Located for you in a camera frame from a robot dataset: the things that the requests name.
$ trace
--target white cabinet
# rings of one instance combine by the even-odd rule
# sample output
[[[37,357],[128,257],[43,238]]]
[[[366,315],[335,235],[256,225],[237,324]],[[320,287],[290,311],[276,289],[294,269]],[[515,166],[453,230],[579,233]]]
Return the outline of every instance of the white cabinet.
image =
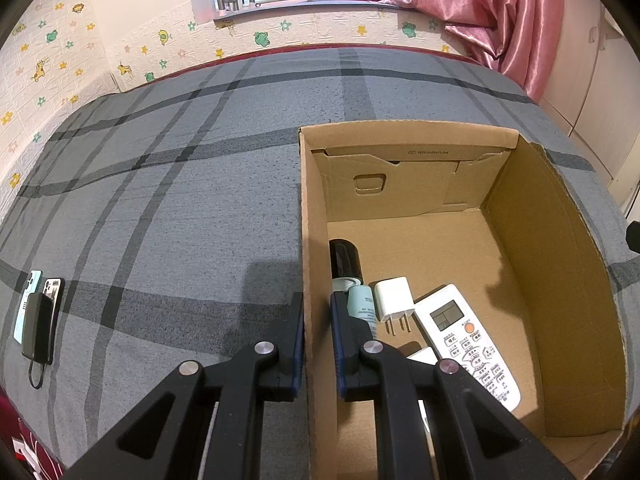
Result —
[[[598,53],[575,131],[615,177],[640,132],[640,61],[625,38],[611,36],[606,35]]]
[[[598,55],[599,0],[564,0],[562,29],[544,99],[574,126]]]

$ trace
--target white power adapter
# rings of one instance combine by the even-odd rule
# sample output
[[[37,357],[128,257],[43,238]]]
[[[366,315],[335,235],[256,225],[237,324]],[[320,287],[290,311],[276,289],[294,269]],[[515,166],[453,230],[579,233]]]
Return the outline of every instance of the white power adapter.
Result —
[[[414,313],[415,306],[406,277],[401,276],[400,278],[377,282],[373,288],[373,294],[376,298],[376,308],[380,323],[388,321],[391,325],[391,332],[395,335],[393,321],[404,317],[407,330],[410,332],[408,316]]]

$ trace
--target remote control button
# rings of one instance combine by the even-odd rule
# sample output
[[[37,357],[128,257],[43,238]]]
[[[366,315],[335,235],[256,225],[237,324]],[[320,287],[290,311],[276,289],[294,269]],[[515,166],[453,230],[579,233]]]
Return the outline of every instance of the remote control button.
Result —
[[[466,354],[462,358],[463,361],[471,361],[472,359],[479,357],[478,349],[473,347],[466,351]]]

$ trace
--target bed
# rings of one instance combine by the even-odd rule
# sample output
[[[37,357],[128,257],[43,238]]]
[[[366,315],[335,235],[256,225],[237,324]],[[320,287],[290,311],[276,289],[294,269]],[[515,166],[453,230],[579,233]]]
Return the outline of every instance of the bed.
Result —
[[[259,338],[302,290],[298,128],[371,119],[509,126],[542,144],[640,328],[640,263],[590,164],[509,79],[401,49],[247,56],[97,98],[48,140],[0,227],[0,383],[70,466],[181,361]],[[33,390],[13,339],[31,269],[66,279],[54,363]],[[639,403],[626,338],[630,409]],[[265,408],[263,479],[308,478],[305,393]]]

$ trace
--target air conditioner remote control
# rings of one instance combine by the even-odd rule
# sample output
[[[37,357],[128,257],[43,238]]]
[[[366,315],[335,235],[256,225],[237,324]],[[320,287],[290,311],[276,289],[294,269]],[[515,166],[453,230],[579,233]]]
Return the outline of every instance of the air conditioner remote control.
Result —
[[[447,285],[415,304],[415,316],[440,359],[462,365],[512,412],[520,390],[476,314],[455,285]]]

